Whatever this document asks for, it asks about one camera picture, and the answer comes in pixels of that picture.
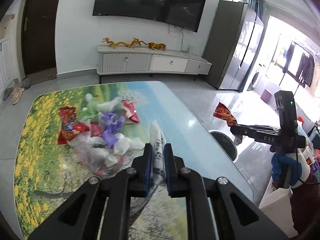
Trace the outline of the blue gloved right hand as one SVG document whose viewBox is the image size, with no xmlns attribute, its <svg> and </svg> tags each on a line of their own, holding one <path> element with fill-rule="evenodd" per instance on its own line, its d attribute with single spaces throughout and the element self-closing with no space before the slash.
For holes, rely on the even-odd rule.
<svg viewBox="0 0 320 240">
<path fill-rule="evenodd" d="M 272 180 L 278 188 L 297 188 L 307 182 L 310 167 L 300 149 L 293 153 L 286 153 L 279 147 L 271 146 L 274 153 L 272 164 Z"/>
</svg>

